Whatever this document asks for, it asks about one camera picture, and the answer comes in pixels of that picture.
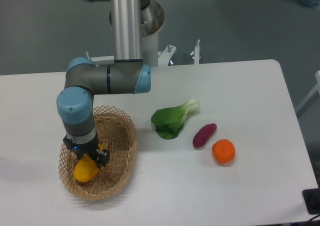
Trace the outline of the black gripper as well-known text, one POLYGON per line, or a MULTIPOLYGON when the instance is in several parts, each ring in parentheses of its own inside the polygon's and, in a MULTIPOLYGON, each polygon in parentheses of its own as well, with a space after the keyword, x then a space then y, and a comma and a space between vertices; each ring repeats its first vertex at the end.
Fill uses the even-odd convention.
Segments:
POLYGON ((91 141, 83 144, 74 143, 73 139, 66 135, 63 138, 63 143, 69 151, 76 155, 78 160, 80 160, 84 154, 88 155, 90 159, 95 162, 98 169, 105 167, 110 160, 110 151, 107 149, 99 149, 97 135, 95 135, 91 141))

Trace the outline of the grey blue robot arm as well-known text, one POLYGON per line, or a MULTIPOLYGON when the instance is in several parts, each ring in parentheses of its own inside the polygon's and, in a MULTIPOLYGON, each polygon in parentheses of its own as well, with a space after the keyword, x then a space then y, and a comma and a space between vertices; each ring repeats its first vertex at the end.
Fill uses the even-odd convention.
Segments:
POLYGON ((143 61, 141 14, 151 0, 106 1, 111 2, 113 63, 98 66, 89 58, 73 59, 65 74, 64 89, 56 99, 66 130, 63 142, 67 149, 79 159, 89 156, 98 168, 107 165, 110 152, 98 145, 93 115, 95 95, 141 94, 151 90, 151 68, 143 61))

